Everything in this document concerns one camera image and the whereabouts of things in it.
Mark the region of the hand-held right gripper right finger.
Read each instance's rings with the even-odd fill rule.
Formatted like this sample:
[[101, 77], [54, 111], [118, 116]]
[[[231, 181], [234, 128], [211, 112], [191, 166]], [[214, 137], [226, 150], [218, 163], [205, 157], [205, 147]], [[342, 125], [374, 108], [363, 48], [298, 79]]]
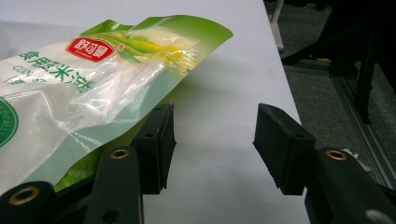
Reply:
[[302, 195], [316, 139], [282, 109], [259, 104], [253, 145], [284, 195]]

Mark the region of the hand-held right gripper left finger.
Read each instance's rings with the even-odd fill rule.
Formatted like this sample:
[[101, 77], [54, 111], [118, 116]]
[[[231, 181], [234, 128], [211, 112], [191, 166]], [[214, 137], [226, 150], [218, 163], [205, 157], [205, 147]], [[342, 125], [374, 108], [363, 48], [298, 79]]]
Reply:
[[167, 188], [174, 149], [174, 105], [157, 105], [148, 114], [132, 146], [137, 150], [142, 192], [159, 194]]

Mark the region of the green and white starch bag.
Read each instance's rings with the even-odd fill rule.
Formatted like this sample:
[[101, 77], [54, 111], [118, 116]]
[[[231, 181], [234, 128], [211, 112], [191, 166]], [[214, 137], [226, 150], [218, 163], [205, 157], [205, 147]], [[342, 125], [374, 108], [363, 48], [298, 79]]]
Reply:
[[0, 195], [57, 184], [132, 129], [232, 31], [200, 17], [103, 21], [80, 36], [0, 61]]

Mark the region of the white paper scrap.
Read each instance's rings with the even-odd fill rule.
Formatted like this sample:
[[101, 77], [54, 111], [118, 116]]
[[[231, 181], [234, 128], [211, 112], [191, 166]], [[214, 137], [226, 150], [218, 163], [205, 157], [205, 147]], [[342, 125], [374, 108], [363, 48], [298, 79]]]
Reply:
[[349, 148], [343, 148], [341, 149], [342, 151], [350, 154], [357, 162], [358, 164], [361, 166], [361, 168], [365, 171], [365, 172], [372, 172], [372, 168], [369, 167], [368, 165], [366, 165], [365, 163], [363, 163], [360, 159], [359, 159], [359, 154], [358, 153], [354, 153], [352, 152]]

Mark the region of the black metal stand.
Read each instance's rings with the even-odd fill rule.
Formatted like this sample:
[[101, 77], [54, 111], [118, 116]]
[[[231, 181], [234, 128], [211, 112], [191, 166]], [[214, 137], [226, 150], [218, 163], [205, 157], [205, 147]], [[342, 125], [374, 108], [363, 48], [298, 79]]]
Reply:
[[331, 61], [329, 72], [344, 76], [360, 63], [354, 106], [368, 123], [374, 67], [379, 65], [396, 92], [396, 0], [334, 0], [314, 44], [282, 59], [294, 64], [308, 57]]

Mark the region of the aluminium floor rail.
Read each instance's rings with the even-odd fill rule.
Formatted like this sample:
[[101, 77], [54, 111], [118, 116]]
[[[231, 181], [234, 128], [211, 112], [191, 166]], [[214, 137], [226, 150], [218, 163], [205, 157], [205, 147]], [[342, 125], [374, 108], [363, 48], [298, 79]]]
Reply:
[[321, 64], [283, 63], [283, 66], [286, 71], [325, 76], [332, 82], [346, 111], [353, 132], [360, 142], [362, 154], [372, 169], [375, 180], [385, 187], [396, 189], [396, 170], [392, 167], [389, 156], [375, 133], [372, 124], [369, 121], [365, 121], [358, 113], [358, 109], [354, 105], [355, 93], [352, 91], [347, 79], [342, 76], [332, 75], [329, 69]]

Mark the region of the white metal desk frame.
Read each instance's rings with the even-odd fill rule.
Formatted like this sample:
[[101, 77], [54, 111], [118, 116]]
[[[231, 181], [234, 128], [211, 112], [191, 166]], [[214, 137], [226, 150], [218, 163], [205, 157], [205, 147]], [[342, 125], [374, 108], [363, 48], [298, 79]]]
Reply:
[[284, 44], [282, 41], [282, 36], [281, 36], [279, 25], [278, 25], [278, 19], [279, 19], [283, 4], [284, 4], [284, 0], [276, 0], [276, 5], [275, 5], [273, 11], [269, 15], [270, 27], [271, 27], [271, 30], [272, 30], [272, 33], [274, 36], [274, 40], [276, 42], [276, 47], [279, 52], [284, 50]]

